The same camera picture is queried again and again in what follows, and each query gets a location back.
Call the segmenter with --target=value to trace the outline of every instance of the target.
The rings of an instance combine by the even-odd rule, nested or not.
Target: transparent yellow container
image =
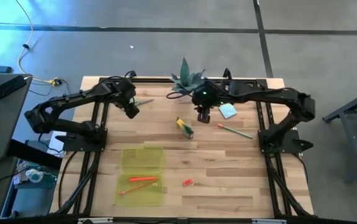
[[[160,146],[142,146],[124,149],[121,154],[120,169],[122,174],[116,183],[115,204],[124,206],[155,206],[163,202],[164,148]],[[136,190],[127,192],[139,185],[150,182],[128,181],[131,177],[156,177],[157,180]]]

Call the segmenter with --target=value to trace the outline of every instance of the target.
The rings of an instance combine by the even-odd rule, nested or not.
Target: succulent
[[[185,58],[183,58],[183,64],[181,64],[180,78],[172,73],[172,80],[176,83],[176,86],[172,88],[173,91],[181,93],[191,93],[199,85],[203,83],[202,75],[205,69],[202,72],[190,74],[190,68]]]

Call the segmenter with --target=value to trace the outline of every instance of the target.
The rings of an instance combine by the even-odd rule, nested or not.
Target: wood grain
[[[99,77],[83,77],[81,89],[98,83]],[[282,88],[281,78],[267,79],[269,88]],[[189,99],[168,100],[169,83],[136,83],[138,100],[155,99],[139,106],[140,113],[129,119],[114,106],[109,107],[108,142],[102,153],[93,197],[91,216],[104,217],[203,217],[252,218],[272,217],[272,206],[264,157],[259,153],[255,102],[235,105],[238,114],[224,120],[217,109],[211,111],[211,123],[196,121],[197,113]],[[272,105],[275,122],[288,112],[283,105]],[[93,104],[75,110],[74,121],[90,120]],[[188,140],[176,128],[176,117],[182,118],[194,130]],[[248,139],[217,127],[223,123],[255,138]],[[121,151],[143,144],[165,149],[164,202],[157,207],[121,207],[114,204],[116,180],[120,174]],[[65,155],[62,168],[70,153]],[[67,167],[62,202],[77,186],[83,153],[78,152]],[[287,186],[306,211],[313,213],[304,170],[292,155],[282,155]],[[194,184],[183,187],[185,179]],[[58,210],[58,179],[51,212]],[[87,188],[83,194],[84,207]],[[277,187],[281,211],[282,195]]]

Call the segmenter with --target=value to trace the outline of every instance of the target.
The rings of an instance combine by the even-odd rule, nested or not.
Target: gray concrete floor
[[[21,2],[37,25],[257,29],[251,0]],[[357,1],[259,3],[266,29],[357,30]],[[0,23],[27,24],[27,19],[15,1],[0,0]],[[0,65],[19,73],[16,60],[28,37],[29,31],[0,30]],[[299,125],[301,137],[315,144],[304,154],[315,214],[357,221],[357,182],[343,182],[353,171],[353,155],[340,122],[321,120],[357,97],[357,35],[267,35],[266,39],[274,77],[284,78],[287,86],[311,94],[317,102],[315,120]],[[205,68],[210,77],[220,76],[225,67],[236,77],[266,77],[259,34],[37,31],[32,46],[22,60],[24,70],[39,78],[64,78],[76,91],[85,75],[122,75],[128,70],[169,75],[179,70],[182,57],[191,69]],[[31,89],[48,92],[46,86]],[[50,96],[66,92],[61,86]],[[29,93],[23,111],[49,97]],[[62,116],[69,119],[73,111]],[[14,138],[23,141],[36,135],[21,118]],[[45,213],[49,205],[41,204],[48,193],[37,193],[38,206],[26,202],[30,194],[20,196],[15,209],[25,211],[22,215]]]

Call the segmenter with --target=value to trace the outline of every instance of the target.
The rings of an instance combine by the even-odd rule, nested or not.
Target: orange pen
[[[129,192],[132,191],[132,190],[136,190],[136,189],[139,189],[139,188],[141,188],[141,187],[147,186],[147,185],[149,185],[149,184],[151,184],[151,183],[153,183],[153,182],[155,182],[155,181],[157,181],[157,179],[152,180],[152,181],[150,181],[150,182],[146,182],[145,184],[138,185],[138,186],[136,186],[136,187],[133,187],[132,189],[125,190],[124,192],[121,192],[121,193],[119,193],[119,194],[120,194],[120,195],[124,195],[124,194],[126,194],[126,193],[129,193]]]
[[[156,180],[156,177],[130,177],[128,181],[143,181],[143,180]]]

